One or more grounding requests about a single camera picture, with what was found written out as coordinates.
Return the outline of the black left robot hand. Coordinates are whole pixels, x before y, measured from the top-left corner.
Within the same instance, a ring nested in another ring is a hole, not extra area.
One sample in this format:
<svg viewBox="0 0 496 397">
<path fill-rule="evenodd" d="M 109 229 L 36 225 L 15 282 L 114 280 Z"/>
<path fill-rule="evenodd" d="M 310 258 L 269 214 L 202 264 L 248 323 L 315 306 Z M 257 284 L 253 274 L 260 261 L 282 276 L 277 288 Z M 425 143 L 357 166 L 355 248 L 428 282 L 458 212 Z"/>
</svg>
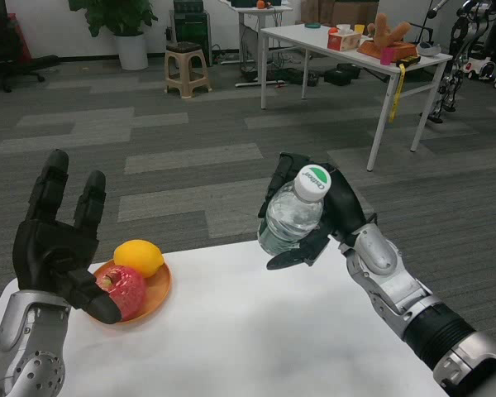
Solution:
<svg viewBox="0 0 496 397">
<path fill-rule="evenodd" d="M 94 170 L 74 212 L 74 224 L 56 219 L 68 180 L 69 157 L 56 149 L 36 179 L 26 218 L 17 229 L 12 263 L 20 289 L 60 296 L 106 324 L 122 320 L 121 310 L 88 271 L 98 249 L 98 226 L 106 199 L 106 176 Z"/>
</svg>

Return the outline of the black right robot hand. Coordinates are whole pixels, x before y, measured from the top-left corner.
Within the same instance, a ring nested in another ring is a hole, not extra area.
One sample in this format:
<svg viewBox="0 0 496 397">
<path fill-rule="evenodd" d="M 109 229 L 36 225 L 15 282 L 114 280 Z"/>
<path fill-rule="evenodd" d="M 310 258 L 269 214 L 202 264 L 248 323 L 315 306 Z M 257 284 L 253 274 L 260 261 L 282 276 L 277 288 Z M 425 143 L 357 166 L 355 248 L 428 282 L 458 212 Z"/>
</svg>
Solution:
<svg viewBox="0 0 496 397">
<path fill-rule="evenodd" d="M 282 153 L 258 214 L 268 270 L 313 265 L 329 237 L 339 242 L 366 224 L 355 192 L 333 165 Z"/>
</svg>

